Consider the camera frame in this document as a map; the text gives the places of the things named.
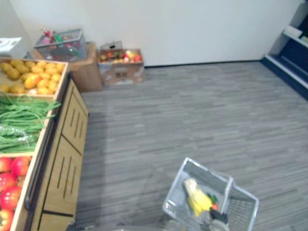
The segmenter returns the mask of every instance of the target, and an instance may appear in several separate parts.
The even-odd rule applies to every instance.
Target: tomato
[[[10,186],[14,186],[17,184],[18,178],[9,172],[0,174],[0,192],[7,189]]]
[[[21,187],[11,186],[1,193],[0,206],[4,209],[15,209],[19,200]]]
[[[8,157],[0,158],[0,172],[5,172],[11,169],[11,164],[13,160]]]
[[[14,217],[13,211],[7,209],[0,210],[0,231],[10,230],[13,217]]]
[[[217,205],[217,204],[213,204],[213,205],[212,205],[212,209],[218,210],[218,205]]]
[[[30,161],[30,156],[21,156],[14,159],[11,165],[12,172],[17,176],[25,176],[27,174]]]

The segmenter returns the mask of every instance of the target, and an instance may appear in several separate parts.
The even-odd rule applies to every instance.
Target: wire shopping basket
[[[163,211],[180,222],[189,231],[201,230],[187,201],[183,181],[194,178],[203,192],[213,193],[218,198],[220,213],[228,215],[230,231],[251,231],[257,215],[259,200],[246,190],[235,185],[233,178],[221,176],[190,158],[182,163],[176,178],[163,203]]]

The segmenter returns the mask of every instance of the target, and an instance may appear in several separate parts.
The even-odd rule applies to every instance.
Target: gray carpet
[[[145,70],[82,94],[89,108],[77,225],[161,227],[185,157],[260,199],[255,231],[308,230],[308,103],[259,62]]]

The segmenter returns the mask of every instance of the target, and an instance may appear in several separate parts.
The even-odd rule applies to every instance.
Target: shopping basket handle
[[[224,213],[227,210],[228,197],[229,197],[230,191],[232,189],[233,183],[234,183],[234,179],[229,176],[228,183],[225,187],[225,193],[224,193],[224,196],[223,196],[223,201],[222,201],[222,204],[221,204],[221,207],[220,207],[220,210],[219,210],[220,213]]]

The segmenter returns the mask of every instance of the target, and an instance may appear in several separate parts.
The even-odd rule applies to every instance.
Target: shelf
[[[305,41],[301,40],[300,38],[298,38],[296,36],[290,35],[285,31],[283,32],[283,34],[286,35],[287,37],[291,38],[292,40],[298,42],[299,44],[303,45],[304,47],[308,48],[308,42],[305,42]]]
[[[308,75],[305,72],[300,71],[297,67],[285,61],[280,56],[267,54],[265,58],[308,90]]]

